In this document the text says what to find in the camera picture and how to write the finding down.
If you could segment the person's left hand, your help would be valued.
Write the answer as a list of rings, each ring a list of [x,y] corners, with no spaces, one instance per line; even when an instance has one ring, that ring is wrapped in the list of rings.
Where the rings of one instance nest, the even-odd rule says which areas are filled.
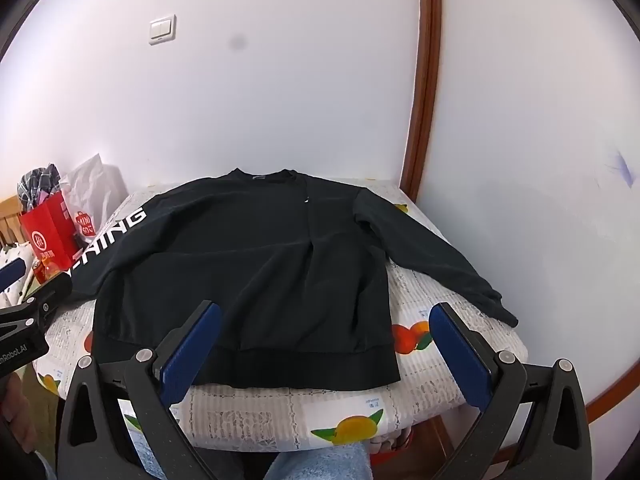
[[[6,382],[6,392],[1,398],[1,415],[22,449],[31,453],[35,449],[37,431],[17,373],[12,373]]]

